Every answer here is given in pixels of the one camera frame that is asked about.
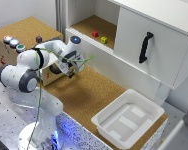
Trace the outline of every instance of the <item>cabinet door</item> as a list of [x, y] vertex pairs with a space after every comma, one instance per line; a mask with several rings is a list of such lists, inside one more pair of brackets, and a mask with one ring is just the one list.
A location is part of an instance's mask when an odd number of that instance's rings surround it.
[[[154, 37], [148, 40], [147, 60], [140, 64], [139, 56], [147, 32]], [[187, 35], [127, 9], [120, 9], [115, 55], [173, 86], [187, 51]]]

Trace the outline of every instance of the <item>green cable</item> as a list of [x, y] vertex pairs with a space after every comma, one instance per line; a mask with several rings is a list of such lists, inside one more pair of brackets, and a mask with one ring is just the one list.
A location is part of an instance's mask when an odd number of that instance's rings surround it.
[[73, 62], [86, 62], [86, 61], [88, 61], [88, 60], [93, 59], [93, 58], [96, 56], [96, 55], [93, 55], [93, 56], [91, 56], [91, 57], [89, 57], [89, 58], [87, 58], [87, 59], [84, 59], [84, 60], [72, 60], [72, 59], [65, 58], [65, 57], [63, 57], [63, 56], [61, 56], [61, 55], [59, 55], [59, 54], [53, 52], [53, 51], [50, 50], [50, 49], [47, 49], [47, 48], [40, 48], [40, 50], [47, 50], [47, 51], [52, 52], [53, 54], [55, 54], [55, 55], [57, 55], [57, 56], [59, 56], [59, 57], [65, 59], [65, 60], [73, 61]]
[[38, 53], [37, 53], [37, 51], [36, 51], [36, 62], [37, 62], [37, 65], [38, 65], [39, 81], [40, 81], [40, 99], [39, 99], [39, 105], [38, 105], [38, 113], [37, 113], [36, 123], [34, 125], [34, 129], [33, 129], [32, 133], [31, 133], [31, 137], [30, 137], [30, 140], [29, 140], [29, 143], [28, 143], [28, 146], [27, 146], [27, 150], [29, 149], [29, 144], [30, 144], [30, 142], [32, 140], [32, 136], [34, 134], [34, 130], [35, 130], [37, 122], [38, 122], [38, 118], [39, 118], [39, 114], [40, 114], [40, 107], [41, 107], [42, 82], [41, 82], [41, 74], [40, 74], [40, 67], [39, 67], [39, 62], [38, 62]]

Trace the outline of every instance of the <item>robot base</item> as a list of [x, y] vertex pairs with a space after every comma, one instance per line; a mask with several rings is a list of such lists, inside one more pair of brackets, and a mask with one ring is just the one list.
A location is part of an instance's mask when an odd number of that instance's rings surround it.
[[[29, 124], [28, 126], [26, 126], [19, 134], [19, 138], [18, 138], [18, 150], [27, 150], [27, 146], [29, 143], [28, 138], [31, 136], [31, 133], [34, 129], [34, 123]], [[61, 149], [64, 139], [63, 137], [61, 137], [61, 135], [59, 134], [57, 137], [57, 142], [58, 142], [58, 150]], [[39, 147], [39, 148], [35, 148], [33, 147], [31, 144], [29, 145], [28, 150], [51, 150], [50, 148], [45, 148], [43, 149], [43, 147]]]

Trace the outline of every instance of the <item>cardboard box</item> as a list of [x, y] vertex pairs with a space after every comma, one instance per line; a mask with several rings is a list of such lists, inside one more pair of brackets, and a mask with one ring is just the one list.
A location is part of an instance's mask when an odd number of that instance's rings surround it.
[[[14, 39], [18, 39], [20, 44], [24, 44], [27, 49], [34, 47], [36, 37], [41, 36], [43, 41], [53, 37], [60, 37], [63, 40], [62, 33], [42, 23], [34, 17], [26, 18], [19, 22], [13, 23], [0, 29], [0, 66], [4, 64], [16, 65], [18, 53], [9, 45], [4, 44], [3, 38], [6, 35], [11, 35]], [[61, 77], [63, 74], [53, 74], [49, 66], [42, 69], [43, 85], [46, 86], [54, 80]]]

